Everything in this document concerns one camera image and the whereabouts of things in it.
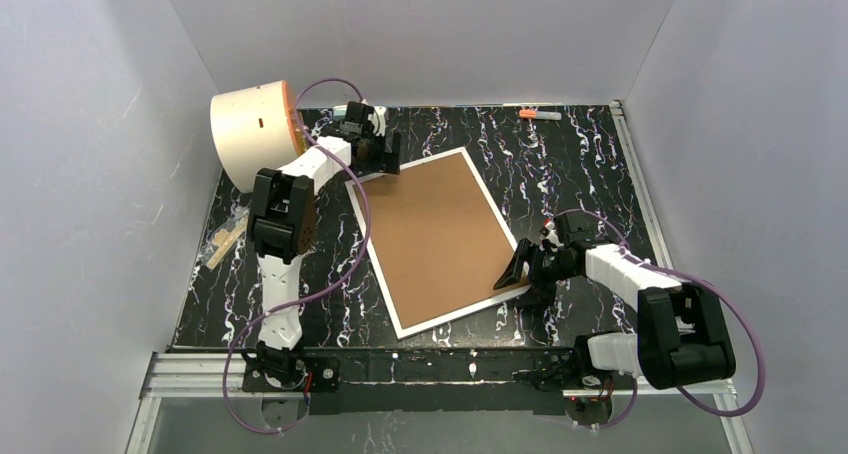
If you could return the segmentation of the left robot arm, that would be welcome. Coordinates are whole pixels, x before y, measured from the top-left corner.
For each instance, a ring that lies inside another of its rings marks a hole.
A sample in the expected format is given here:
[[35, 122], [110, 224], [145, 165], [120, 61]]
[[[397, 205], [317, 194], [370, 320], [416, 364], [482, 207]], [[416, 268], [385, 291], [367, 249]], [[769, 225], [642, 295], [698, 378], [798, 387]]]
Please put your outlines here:
[[333, 122], [307, 149], [278, 169], [256, 174], [247, 222], [262, 280], [263, 319], [252, 370], [284, 389], [305, 381], [308, 369], [295, 349], [302, 338], [299, 308], [301, 266], [316, 233], [315, 197], [336, 174], [396, 174], [400, 138], [388, 134], [387, 109], [351, 101], [333, 111]]

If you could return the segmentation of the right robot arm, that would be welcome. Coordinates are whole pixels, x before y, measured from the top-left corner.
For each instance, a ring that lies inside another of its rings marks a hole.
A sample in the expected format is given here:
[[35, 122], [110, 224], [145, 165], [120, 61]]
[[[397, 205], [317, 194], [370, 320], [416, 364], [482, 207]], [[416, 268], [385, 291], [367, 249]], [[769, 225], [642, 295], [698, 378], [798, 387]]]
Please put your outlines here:
[[620, 373], [667, 389], [735, 374], [736, 358], [717, 295], [636, 260], [622, 244], [601, 238], [574, 210], [549, 219], [538, 240], [521, 239], [494, 287], [527, 282], [519, 301], [537, 305], [553, 301], [558, 282], [577, 277], [602, 285], [637, 314], [633, 334], [576, 338], [567, 370], [577, 378], [606, 380]]

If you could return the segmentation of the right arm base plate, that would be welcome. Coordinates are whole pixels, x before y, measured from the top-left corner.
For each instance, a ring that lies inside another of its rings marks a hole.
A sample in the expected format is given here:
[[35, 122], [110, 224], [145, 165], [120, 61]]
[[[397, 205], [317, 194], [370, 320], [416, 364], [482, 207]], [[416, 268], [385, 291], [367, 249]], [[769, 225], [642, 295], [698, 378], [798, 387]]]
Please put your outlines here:
[[511, 379], [528, 383], [535, 389], [550, 392], [563, 390], [594, 390], [632, 388], [635, 381], [628, 375], [600, 370], [582, 359], [569, 355], [542, 354], [532, 358], [528, 367], [512, 373]]

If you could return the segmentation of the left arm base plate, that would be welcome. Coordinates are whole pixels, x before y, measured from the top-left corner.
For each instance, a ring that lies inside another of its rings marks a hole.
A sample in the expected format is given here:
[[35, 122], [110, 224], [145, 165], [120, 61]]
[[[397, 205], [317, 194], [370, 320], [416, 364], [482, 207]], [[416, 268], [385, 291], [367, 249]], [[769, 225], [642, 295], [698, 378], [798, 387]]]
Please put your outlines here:
[[332, 393], [340, 387], [341, 363], [331, 357], [289, 360], [283, 369], [249, 360], [241, 389], [247, 393]]

